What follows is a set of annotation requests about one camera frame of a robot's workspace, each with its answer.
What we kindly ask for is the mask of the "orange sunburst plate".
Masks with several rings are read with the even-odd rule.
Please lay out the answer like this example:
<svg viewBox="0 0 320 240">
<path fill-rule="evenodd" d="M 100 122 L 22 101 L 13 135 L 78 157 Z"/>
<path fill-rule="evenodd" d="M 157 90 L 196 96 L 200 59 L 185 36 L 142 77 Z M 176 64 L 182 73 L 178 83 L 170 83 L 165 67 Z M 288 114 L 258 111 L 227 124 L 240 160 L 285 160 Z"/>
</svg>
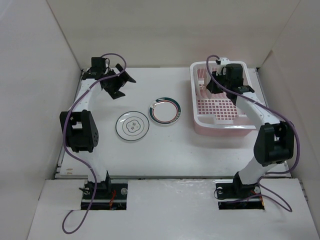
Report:
<svg viewBox="0 0 320 240">
<path fill-rule="evenodd" d="M 199 89 L 201 91 L 206 89 L 206 85 L 205 85 L 205 79 L 204 78 L 199 78 L 198 79 L 198 85 L 199 85 Z"/>
</svg>

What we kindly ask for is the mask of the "white plate flower outline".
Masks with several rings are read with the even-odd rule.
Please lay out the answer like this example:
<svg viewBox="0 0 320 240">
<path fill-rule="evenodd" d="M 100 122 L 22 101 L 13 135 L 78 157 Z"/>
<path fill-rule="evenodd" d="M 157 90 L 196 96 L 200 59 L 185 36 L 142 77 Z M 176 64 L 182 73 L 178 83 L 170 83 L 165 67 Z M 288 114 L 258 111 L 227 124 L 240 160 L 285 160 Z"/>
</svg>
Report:
<svg viewBox="0 0 320 240">
<path fill-rule="evenodd" d="M 140 111 L 123 113 L 116 121 L 115 131 L 125 141 L 135 142 L 142 139 L 150 129 L 150 122 Z"/>
</svg>

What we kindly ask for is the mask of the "green red rimmed plate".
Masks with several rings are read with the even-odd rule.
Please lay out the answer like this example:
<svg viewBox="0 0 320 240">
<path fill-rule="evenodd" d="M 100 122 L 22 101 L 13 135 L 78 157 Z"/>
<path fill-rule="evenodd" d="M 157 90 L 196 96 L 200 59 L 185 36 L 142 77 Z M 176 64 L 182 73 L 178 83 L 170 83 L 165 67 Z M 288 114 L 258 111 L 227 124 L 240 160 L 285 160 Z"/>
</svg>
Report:
<svg viewBox="0 0 320 240">
<path fill-rule="evenodd" d="M 160 97 L 154 100 L 148 109 L 153 122 L 162 126 L 169 126 L 177 122 L 181 116 L 180 104 L 173 98 Z"/>
</svg>

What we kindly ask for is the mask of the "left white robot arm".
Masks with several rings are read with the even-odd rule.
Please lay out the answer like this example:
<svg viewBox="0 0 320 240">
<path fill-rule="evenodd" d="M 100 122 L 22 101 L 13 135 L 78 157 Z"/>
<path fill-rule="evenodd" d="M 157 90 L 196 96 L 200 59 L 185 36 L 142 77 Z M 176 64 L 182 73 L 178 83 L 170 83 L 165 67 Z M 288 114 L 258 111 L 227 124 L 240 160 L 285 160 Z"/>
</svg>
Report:
<svg viewBox="0 0 320 240">
<path fill-rule="evenodd" d="M 74 103 L 59 115 L 65 152 L 88 168 L 85 187 L 89 194 L 96 193 L 102 199 L 111 195 L 112 183 L 95 150 L 99 143 L 99 131 L 91 109 L 102 91 L 115 100 L 125 96 L 120 89 L 127 82 L 135 83 L 125 71 L 125 64 L 117 63 L 114 68 L 110 67 L 110 56 L 106 53 L 91 58 L 91 66 L 82 75 Z"/>
</svg>

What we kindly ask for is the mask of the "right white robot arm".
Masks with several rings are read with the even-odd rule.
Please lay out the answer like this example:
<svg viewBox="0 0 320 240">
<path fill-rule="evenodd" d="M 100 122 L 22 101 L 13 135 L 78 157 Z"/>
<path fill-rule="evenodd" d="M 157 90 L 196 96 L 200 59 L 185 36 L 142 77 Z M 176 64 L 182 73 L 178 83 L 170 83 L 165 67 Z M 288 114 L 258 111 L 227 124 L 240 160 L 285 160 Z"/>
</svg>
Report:
<svg viewBox="0 0 320 240">
<path fill-rule="evenodd" d="M 244 84 L 244 69 L 239 63 L 228 63 L 209 72 L 206 89 L 211 94 L 225 93 L 227 98 L 254 124 L 258 135 L 253 158 L 231 183 L 218 183 L 217 197 L 245 199 L 252 196 L 261 178 L 274 166 L 293 157 L 295 134 L 290 124 L 275 116 L 258 99 L 254 89 Z"/>
</svg>

